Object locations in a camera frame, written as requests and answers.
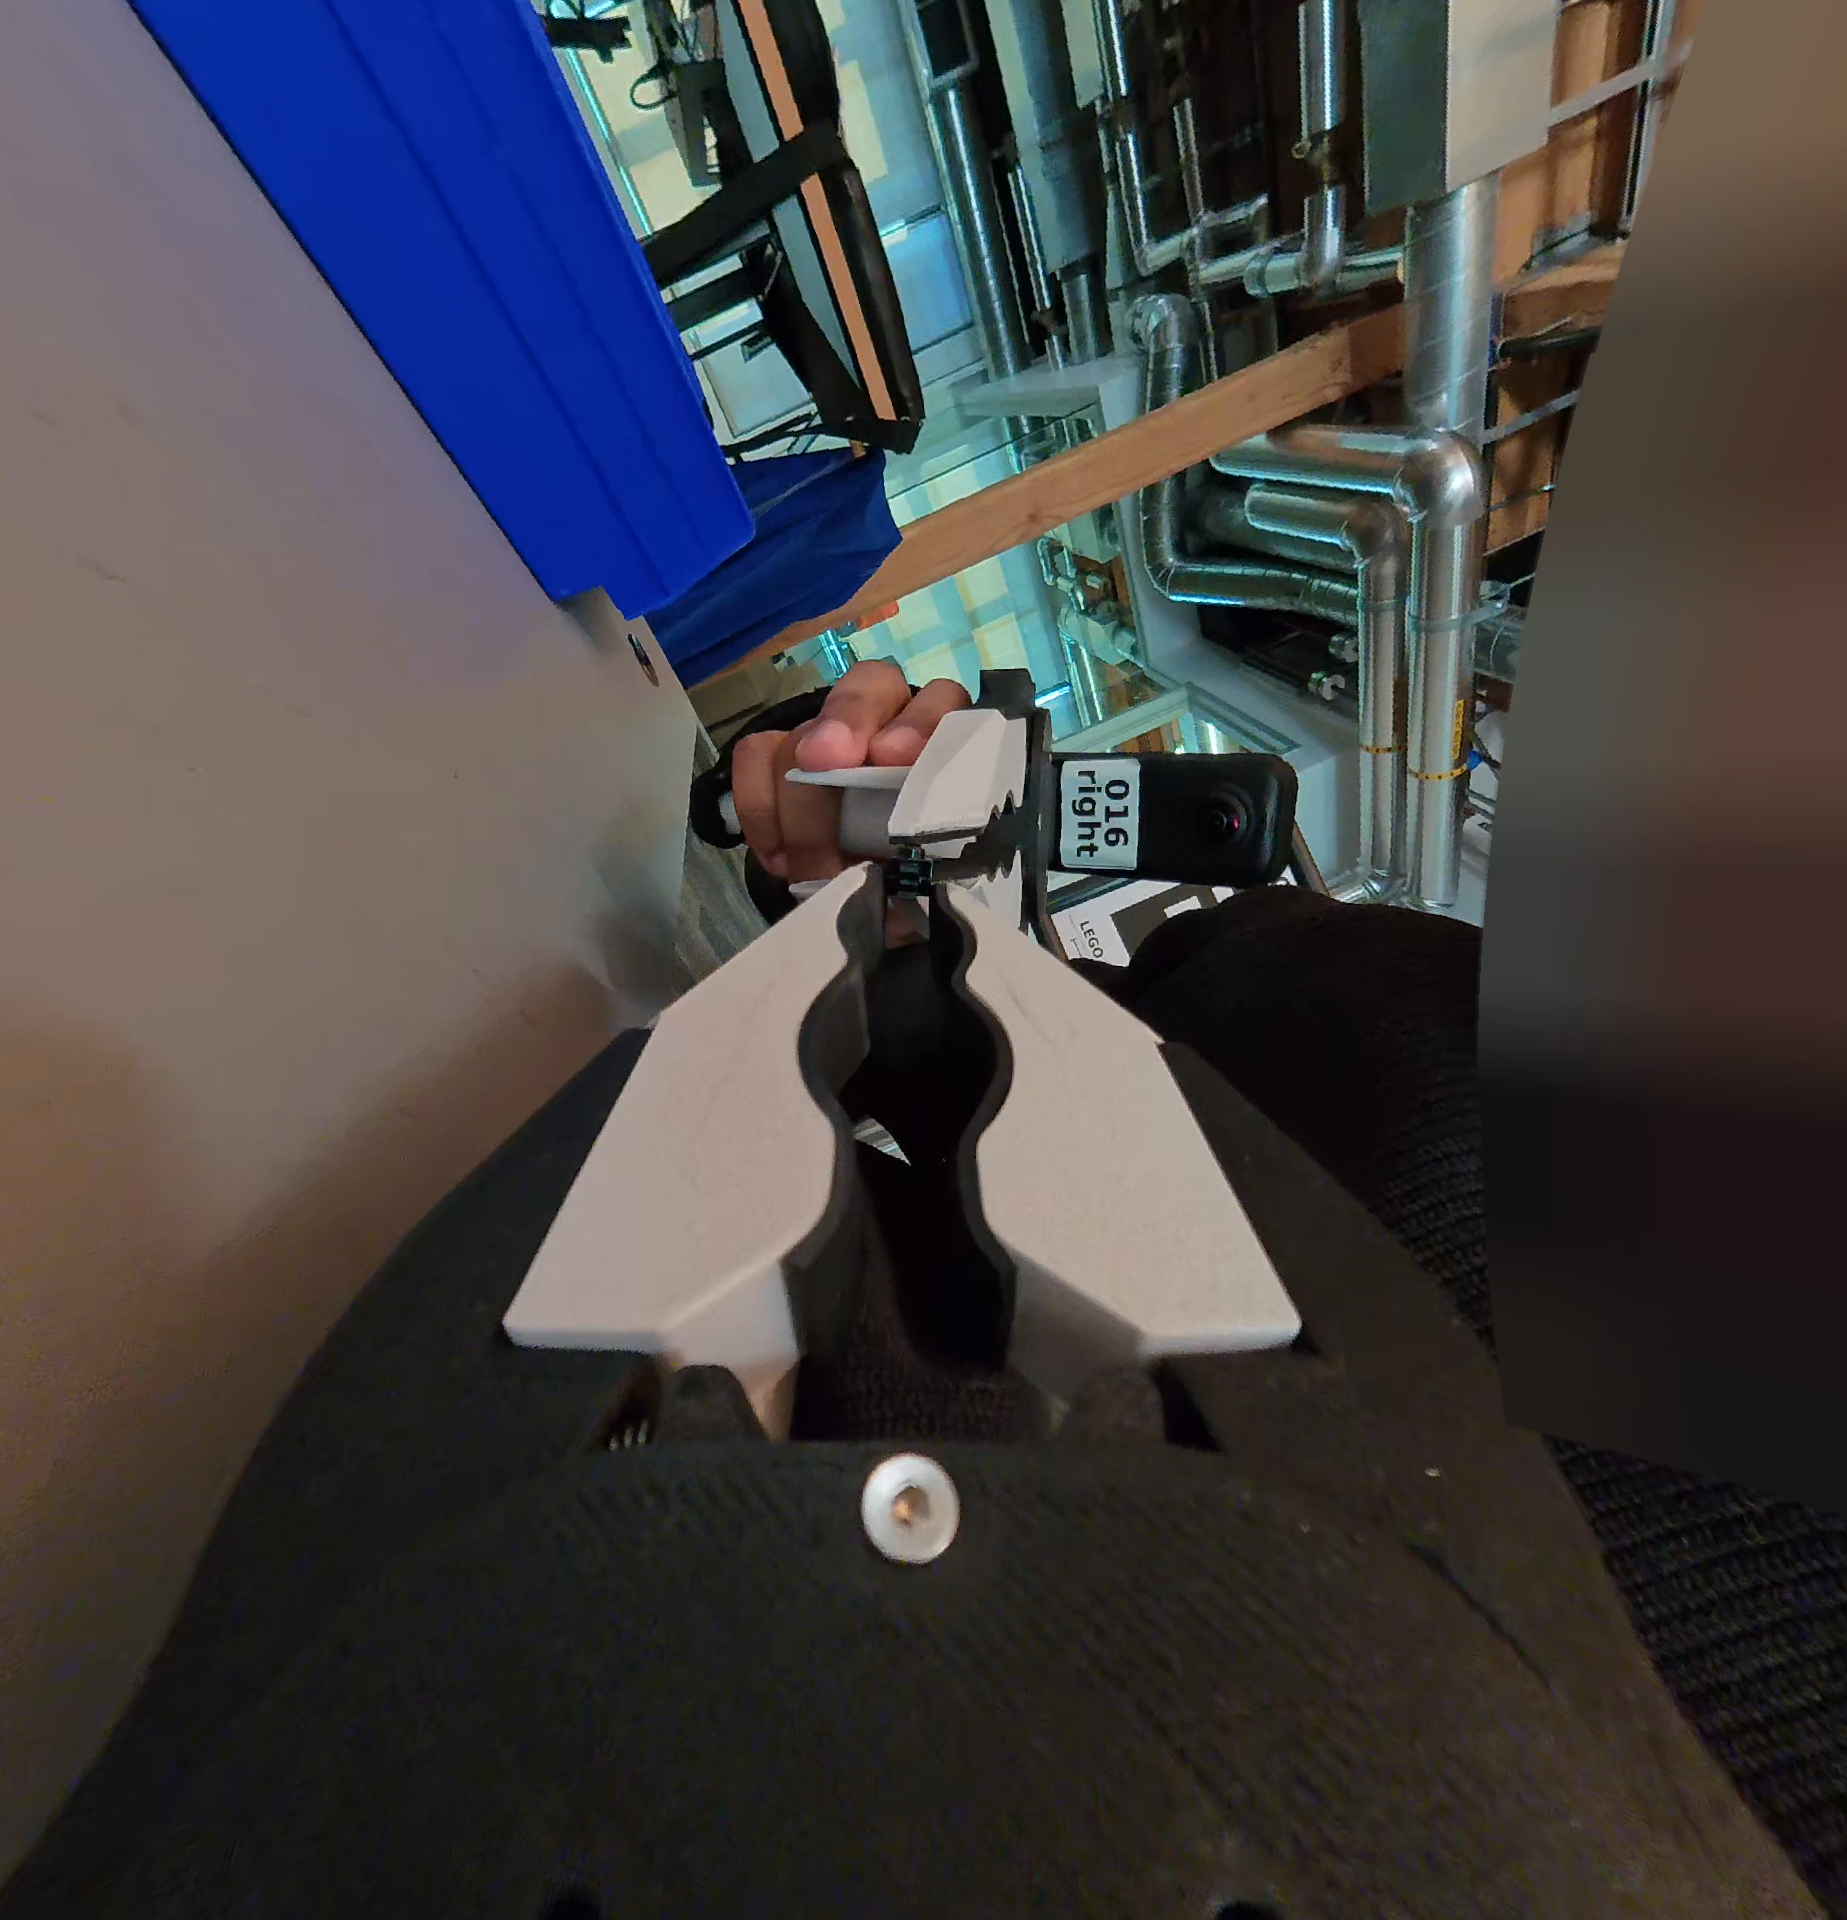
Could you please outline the wooden ceiling beam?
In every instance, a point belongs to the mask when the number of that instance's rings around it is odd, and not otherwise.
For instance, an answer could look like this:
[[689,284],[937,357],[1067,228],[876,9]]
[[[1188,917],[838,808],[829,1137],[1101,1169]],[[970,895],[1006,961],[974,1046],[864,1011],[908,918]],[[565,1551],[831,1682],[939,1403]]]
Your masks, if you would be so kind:
[[1197,466],[1252,435],[1356,393],[1398,374],[1403,362],[1406,313],[1395,304],[1224,374],[1197,393],[907,524],[897,551],[854,597],[780,629],[750,657],[768,659],[840,624],[872,624],[908,594]]

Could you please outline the white board with black marker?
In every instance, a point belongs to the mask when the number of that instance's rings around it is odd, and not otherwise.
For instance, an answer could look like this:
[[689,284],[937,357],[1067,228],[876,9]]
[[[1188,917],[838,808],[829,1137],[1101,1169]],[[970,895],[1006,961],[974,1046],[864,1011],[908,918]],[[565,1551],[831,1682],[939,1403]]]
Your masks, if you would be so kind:
[[1159,878],[1071,886],[1053,902],[1058,944],[1075,961],[1126,968],[1146,938],[1174,917],[1231,899],[1234,889]]

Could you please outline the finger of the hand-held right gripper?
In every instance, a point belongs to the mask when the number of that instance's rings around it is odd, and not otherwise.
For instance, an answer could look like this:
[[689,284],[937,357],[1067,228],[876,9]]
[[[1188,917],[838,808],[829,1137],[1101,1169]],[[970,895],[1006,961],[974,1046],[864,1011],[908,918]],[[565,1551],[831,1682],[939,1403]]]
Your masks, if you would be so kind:
[[888,810],[892,843],[968,843],[1022,805],[1032,721],[994,707],[947,713],[903,769]]
[[965,894],[1004,918],[1034,918],[1025,852],[1006,831],[976,831],[923,840],[929,878],[923,899]]

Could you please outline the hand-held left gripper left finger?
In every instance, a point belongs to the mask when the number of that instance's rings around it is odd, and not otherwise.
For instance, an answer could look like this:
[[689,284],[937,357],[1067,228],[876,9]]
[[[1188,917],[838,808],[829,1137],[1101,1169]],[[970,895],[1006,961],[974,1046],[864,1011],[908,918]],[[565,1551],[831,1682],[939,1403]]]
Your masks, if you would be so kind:
[[840,1095],[871,1051],[878,871],[852,867],[674,1003],[504,1313],[520,1347],[714,1364],[765,1431],[855,1260]]

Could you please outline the metal ventilation ducts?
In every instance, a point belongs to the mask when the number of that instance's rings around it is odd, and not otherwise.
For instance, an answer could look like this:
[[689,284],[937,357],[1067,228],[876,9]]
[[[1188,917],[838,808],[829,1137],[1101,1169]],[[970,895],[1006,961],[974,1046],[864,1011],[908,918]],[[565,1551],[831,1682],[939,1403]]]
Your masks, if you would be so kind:
[[1208,246],[1253,210],[1202,199],[1193,103],[1174,107],[1188,225],[1150,231],[1124,3],[1094,3],[1112,203],[1143,277],[1261,302],[1402,284],[1399,429],[1282,427],[1207,462],[1250,484],[1224,506],[1255,533],[1333,539],[1356,588],[1321,570],[1183,547],[1183,480],[1141,492],[1158,596],[1356,621],[1358,840],[1346,898],[1449,911],[1462,892],[1476,641],[1485,617],[1488,392],[1503,169],[1548,137],[1561,3],[1299,3],[1299,141],[1311,172],[1290,244]]

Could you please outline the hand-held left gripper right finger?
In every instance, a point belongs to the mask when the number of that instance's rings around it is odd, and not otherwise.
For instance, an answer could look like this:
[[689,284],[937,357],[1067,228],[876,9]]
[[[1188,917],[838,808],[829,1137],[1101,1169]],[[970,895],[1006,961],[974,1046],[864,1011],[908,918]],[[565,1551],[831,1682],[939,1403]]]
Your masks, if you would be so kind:
[[1071,1401],[1115,1368],[1288,1347],[1294,1301],[1159,1037],[970,894],[939,899],[1008,1068],[976,1182],[1013,1277],[1012,1367]]

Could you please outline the blue plastic bin with sticker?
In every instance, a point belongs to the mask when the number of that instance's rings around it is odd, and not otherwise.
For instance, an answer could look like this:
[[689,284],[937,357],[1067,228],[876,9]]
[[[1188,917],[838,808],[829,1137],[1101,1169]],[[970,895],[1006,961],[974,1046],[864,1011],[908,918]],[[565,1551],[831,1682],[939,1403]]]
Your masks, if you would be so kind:
[[136,1],[553,599],[648,614],[752,513],[527,1]]

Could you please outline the person's right forearm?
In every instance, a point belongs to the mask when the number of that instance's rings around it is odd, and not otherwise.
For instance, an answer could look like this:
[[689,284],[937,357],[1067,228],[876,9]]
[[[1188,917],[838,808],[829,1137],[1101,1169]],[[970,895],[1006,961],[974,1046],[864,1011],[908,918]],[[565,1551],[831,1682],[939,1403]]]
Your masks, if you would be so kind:
[[[1186,1098],[1304,1316],[1297,1349],[1346,1376],[1376,1353],[1411,1360],[1433,1396],[1468,1376],[1499,1389],[1476,928],[1265,886],[1164,924],[1127,968],[1071,975],[1200,1060]],[[842,1429],[1004,1431],[1012,1302],[944,1180],[993,1079],[990,1050],[937,993],[922,941],[892,944],[869,1008],[871,1054],[845,1108],[884,1122],[908,1164],[858,1151],[897,1236],[826,1360],[858,1403]]]

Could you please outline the black-framed wooden table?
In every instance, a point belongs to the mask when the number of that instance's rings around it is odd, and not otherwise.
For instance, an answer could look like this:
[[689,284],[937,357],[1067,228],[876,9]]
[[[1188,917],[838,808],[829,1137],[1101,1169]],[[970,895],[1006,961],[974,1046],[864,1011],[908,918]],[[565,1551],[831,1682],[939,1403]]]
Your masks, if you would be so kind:
[[537,3],[733,458],[927,422],[814,1]]

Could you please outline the person's right hand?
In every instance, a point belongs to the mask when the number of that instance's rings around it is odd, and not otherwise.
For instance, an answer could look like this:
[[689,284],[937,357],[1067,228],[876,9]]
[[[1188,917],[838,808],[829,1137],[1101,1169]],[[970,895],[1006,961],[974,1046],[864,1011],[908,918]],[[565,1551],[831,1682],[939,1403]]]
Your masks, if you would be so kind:
[[840,846],[838,789],[797,781],[797,772],[914,765],[968,689],[939,677],[910,688],[890,659],[869,659],[829,685],[813,718],[789,731],[759,731],[728,753],[730,801],[749,846],[743,886],[752,903],[792,906],[792,886],[824,883],[852,861]]

